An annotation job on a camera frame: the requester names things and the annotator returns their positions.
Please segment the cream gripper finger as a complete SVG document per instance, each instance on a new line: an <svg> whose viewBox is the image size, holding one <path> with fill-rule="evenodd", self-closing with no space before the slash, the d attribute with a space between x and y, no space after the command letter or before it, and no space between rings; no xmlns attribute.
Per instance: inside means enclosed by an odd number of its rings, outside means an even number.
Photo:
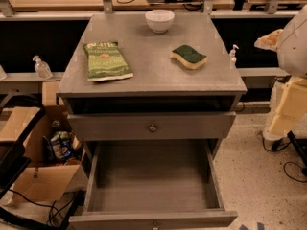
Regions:
<svg viewBox="0 0 307 230"><path fill-rule="evenodd" d="M254 42L254 46L259 49L271 50L275 52L277 50L279 39L282 33L282 29L277 29L267 35L258 37Z"/></svg>

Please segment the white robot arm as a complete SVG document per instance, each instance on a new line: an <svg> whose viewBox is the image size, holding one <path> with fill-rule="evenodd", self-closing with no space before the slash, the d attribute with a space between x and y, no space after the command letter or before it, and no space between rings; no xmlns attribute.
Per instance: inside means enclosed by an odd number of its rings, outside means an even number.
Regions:
<svg viewBox="0 0 307 230"><path fill-rule="evenodd" d="M279 68L291 75L271 94L263 137L276 141L286 137L307 112L307 6L283 29L258 37L254 46L276 52Z"/></svg>

